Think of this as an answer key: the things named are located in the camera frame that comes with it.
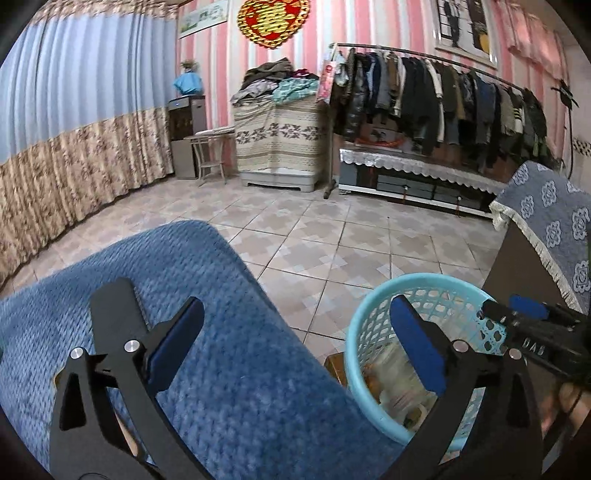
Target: black cable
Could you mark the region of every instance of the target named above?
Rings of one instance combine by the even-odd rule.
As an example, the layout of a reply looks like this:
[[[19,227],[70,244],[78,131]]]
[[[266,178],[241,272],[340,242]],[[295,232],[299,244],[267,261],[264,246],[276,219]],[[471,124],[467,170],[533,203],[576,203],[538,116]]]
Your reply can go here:
[[[569,180],[573,176],[574,167],[574,142],[573,142],[573,111],[569,109],[569,131],[570,131],[570,173]]]

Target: blue gripper pad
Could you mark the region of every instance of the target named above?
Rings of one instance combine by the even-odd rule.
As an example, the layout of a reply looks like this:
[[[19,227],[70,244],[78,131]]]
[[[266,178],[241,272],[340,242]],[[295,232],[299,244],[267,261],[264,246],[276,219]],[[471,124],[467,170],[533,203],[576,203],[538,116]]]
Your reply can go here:
[[[193,299],[179,313],[180,318],[148,360],[148,388],[154,393],[162,392],[170,386],[203,328],[205,311],[200,300]]]
[[[423,386],[440,397],[446,390],[445,360],[440,350],[433,345],[421,327],[422,324],[427,323],[429,322],[425,322],[419,316],[404,295],[392,299],[390,324]],[[445,337],[445,334],[434,323],[431,323],[428,328],[429,330],[438,329],[440,334]],[[443,342],[449,344],[446,337]]]
[[[526,297],[512,295],[509,299],[509,308],[533,320],[548,320],[549,312],[546,306]]]

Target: blue curtain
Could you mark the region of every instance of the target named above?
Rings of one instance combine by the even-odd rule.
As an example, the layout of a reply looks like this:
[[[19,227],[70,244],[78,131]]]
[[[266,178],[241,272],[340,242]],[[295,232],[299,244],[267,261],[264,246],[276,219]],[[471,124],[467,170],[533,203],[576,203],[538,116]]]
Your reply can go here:
[[[175,98],[176,21],[52,18],[25,29],[0,67],[0,163],[41,141]]]
[[[0,286],[68,226],[172,173],[178,8],[50,0],[0,66]]]

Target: tiled floor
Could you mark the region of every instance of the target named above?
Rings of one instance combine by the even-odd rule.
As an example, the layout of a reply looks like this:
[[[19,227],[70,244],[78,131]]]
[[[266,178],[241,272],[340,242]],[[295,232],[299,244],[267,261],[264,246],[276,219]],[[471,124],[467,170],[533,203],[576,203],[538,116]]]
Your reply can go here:
[[[294,333],[319,361],[342,351],[361,300],[405,273],[443,272],[481,286],[503,233],[382,199],[168,179],[106,207],[23,267],[7,296],[146,229],[182,219],[210,222],[234,247]]]

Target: clothes rack pole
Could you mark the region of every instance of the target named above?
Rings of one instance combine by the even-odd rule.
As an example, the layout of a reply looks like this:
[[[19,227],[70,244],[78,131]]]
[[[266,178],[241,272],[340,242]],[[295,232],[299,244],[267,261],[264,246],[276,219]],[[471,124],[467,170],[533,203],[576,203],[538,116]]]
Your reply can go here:
[[[403,48],[395,48],[395,47],[383,47],[381,45],[367,45],[367,44],[362,44],[362,43],[337,43],[336,44],[336,48],[339,47],[350,47],[350,48],[371,48],[373,50],[388,50],[388,51],[395,51],[398,53],[405,53],[407,55],[413,55],[415,57],[422,57],[424,59],[430,59],[430,60],[437,60],[443,63],[448,63],[451,65],[455,65],[456,67],[461,67],[463,69],[467,69],[467,70],[473,70],[476,73],[480,73],[481,75],[485,75],[489,78],[495,79],[498,82],[504,83],[505,85],[508,85],[510,87],[513,87],[514,89],[519,90],[520,92],[523,92],[524,89],[521,87],[518,87],[517,85],[511,83],[511,82],[507,82],[506,80],[503,80],[502,78],[498,77],[497,75],[493,75],[492,73],[488,73],[485,72],[484,70],[479,70],[476,69],[474,67],[470,67],[469,65],[465,65],[463,63],[460,63],[458,61],[454,61],[454,60],[448,60],[448,59],[444,59],[442,57],[438,57],[436,55],[429,55],[428,53],[421,53],[419,51],[412,51],[412,50],[404,50]]]

